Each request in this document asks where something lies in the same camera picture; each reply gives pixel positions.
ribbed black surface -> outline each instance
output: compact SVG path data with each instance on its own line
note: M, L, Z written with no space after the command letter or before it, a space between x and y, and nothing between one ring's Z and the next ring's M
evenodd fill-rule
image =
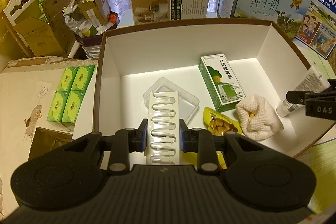
M295 224L308 215L307 208L280 213L250 208L233 199L217 177L200 175L192 166L137 165L128 175L110 177L85 204L58 212L22 206L3 223Z

yellow snack bag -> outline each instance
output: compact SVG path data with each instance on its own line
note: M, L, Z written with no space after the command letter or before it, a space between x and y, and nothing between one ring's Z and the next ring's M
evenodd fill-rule
M204 108L203 120L208 125L208 130L212 133L212 135L224 136L227 131L234 131L239 134L242 134L243 132L238 121L232 120L210 107ZM219 168L226 169L222 152L217 151L217 158Z

transparent plastic lid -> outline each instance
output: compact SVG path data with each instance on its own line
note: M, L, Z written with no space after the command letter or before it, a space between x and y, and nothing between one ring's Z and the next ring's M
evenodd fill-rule
M183 88L169 81L168 79L161 77L159 78L151 87L143 94L143 102L148 108L149 105L149 95L150 91L153 92L163 92L163 91L177 91L178 92L178 105L179 105L179 116L183 119L186 124L195 115L198 105L200 103L199 99L194 95L190 94Z

gold medal badge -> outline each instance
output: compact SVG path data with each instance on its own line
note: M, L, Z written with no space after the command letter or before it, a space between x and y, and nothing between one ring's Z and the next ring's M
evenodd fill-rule
M294 6L296 7L296 10L299 9L299 5L302 3L302 0L292 0L291 8Z

rolled towel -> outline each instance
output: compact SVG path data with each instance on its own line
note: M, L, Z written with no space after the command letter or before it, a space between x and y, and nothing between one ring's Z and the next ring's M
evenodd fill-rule
M236 104L236 111L243 133L253 140L265 140L284 129L278 114L262 96L248 95Z

